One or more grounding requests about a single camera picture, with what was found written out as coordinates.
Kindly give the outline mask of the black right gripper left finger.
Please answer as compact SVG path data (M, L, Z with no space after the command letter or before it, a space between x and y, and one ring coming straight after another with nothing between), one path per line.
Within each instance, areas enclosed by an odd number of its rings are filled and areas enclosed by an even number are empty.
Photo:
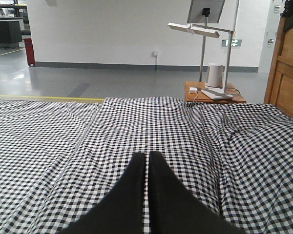
M108 194L61 234L142 234L146 156L134 153Z

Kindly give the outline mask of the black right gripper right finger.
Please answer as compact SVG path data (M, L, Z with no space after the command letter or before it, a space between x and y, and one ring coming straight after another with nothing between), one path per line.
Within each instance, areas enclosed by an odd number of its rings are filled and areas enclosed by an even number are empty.
M148 202L153 234L241 234L179 181L158 151L149 154Z

